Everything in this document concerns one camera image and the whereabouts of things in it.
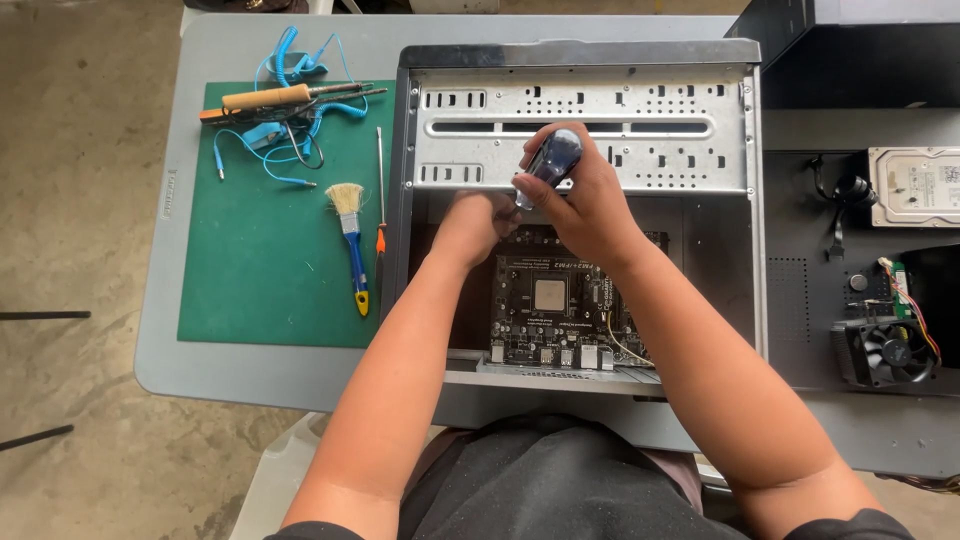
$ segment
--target gigabyte motherboard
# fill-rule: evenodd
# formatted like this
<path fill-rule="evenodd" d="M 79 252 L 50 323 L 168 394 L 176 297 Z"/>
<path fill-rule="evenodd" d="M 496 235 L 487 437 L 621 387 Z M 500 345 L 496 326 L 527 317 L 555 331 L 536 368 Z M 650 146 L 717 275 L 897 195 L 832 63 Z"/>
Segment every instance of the gigabyte motherboard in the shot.
<path fill-rule="evenodd" d="M 666 253 L 666 233 L 646 235 Z M 495 255 L 492 362 L 601 370 L 649 365 L 613 281 L 572 255 L 552 227 L 519 227 Z"/>

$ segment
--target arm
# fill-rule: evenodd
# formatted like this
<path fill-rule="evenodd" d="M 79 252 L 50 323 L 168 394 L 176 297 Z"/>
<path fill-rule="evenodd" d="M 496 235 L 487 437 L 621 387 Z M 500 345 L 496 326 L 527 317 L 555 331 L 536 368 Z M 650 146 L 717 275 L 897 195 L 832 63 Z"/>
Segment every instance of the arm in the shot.
<path fill-rule="evenodd" d="M 350 377 L 284 527 L 326 521 L 366 540 L 396 538 L 400 497 L 444 382 L 460 289 L 516 227 L 493 219 L 510 205 L 505 195 L 454 198 L 430 254 Z"/>
<path fill-rule="evenodd" d="M 514 183 L 571 251 L 613 278 L 670 405 L 760 536 L 782 538 L 814 519 L 882 510 L 803 401 L 640 231 L 583 124 L 540 130 L 521 166 L 558 127 L 577 131 L 585 144 L 566 199 L 530 175 Z"/>

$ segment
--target blue brush handle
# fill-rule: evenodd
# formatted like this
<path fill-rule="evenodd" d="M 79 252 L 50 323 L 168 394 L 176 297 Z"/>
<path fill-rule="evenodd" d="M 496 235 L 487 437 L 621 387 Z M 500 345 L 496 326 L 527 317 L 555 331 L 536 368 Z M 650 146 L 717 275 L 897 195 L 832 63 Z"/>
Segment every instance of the blue brush handle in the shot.
<path fill-rule="evenodd" d="M 370 294 L 367 292 L 367 273 L 363 269 L 360 257 L 360 233 L 344 233 L 350 247 L 350 271 L 353 274 L 353 298 L 361 315 L 367 314 Z"/>

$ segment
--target yellow brush handle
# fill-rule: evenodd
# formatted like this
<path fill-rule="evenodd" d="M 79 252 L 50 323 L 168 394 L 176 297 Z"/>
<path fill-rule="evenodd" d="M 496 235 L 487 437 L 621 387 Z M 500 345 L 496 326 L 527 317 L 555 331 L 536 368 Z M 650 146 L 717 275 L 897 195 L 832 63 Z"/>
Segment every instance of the yellow brush handle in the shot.
<path fill-rule="evenodd" d="M 231 110 L 254 109 L 270 105 L 283 105 L 284 103 L 306 103 L 308 101 L 310 101 L 310 92 L 307 90 L 307 86 L 296 85 L 224 96 L 224 107 Z"/>
<path fill-rule="evenodd" d="M 367 305 L 370 304 L 370 292 L 365 290 L 355 292 L 353 293 L 353 299 L 357 301 L 357 309 L 360 310 L 360 314 L 366 317 Z"/>

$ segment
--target hand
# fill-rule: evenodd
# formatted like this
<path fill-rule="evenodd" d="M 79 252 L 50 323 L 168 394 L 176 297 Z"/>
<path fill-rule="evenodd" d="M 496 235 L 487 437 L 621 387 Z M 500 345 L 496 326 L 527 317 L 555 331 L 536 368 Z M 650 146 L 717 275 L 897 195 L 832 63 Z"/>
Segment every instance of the hand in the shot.
<path fill-rule="evenodd" d="M 573 130 L 584 143 L 584 154 L 570 175 L 573 187 L 566 200 L 531 174 L 516 175 L 514 187 L 546 212 L 560 240 L 574 255 L 608 273 L 623 270 L 646 236 L 630 214 L 613 167 L 600 155 L 587 127 L 580 122 L 559 122 L 540 129 L 523 145 L 520 166 L 526 167 L 546 136 L 560 128 Z"/>
<path fill-rule="evenodd" d="M 453 258 L 466 270 L 473 268 L 487 258 L 501 236 L 516 229 L 519 215 L 509 222 L 496 217 L 513 208 L 514 202 L 503 193 L 458 191 L 446 210 L 430 253 Z"/>

